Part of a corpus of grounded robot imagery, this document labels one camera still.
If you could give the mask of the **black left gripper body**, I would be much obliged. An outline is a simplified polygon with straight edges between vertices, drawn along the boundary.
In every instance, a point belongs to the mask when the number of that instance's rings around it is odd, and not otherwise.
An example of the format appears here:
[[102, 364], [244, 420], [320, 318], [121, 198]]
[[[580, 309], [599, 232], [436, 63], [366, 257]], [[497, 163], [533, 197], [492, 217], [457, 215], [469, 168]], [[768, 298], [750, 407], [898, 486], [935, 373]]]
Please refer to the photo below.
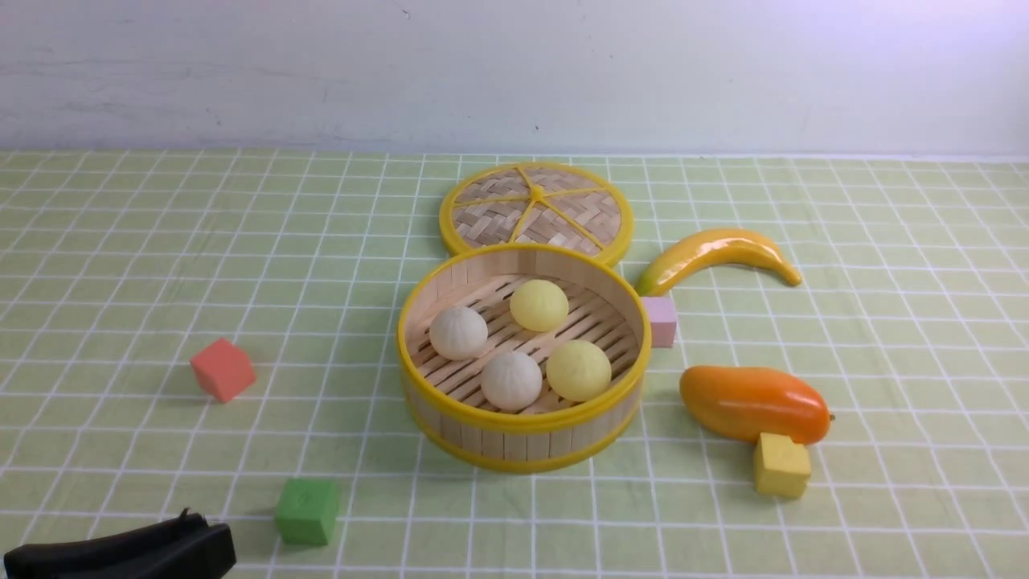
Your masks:
[[236, 549], [229, 524], [210, 524], [185, 508], [121, 534], [22, 545], [3, 564], [10, 578], [222, 578], [236, 565]]

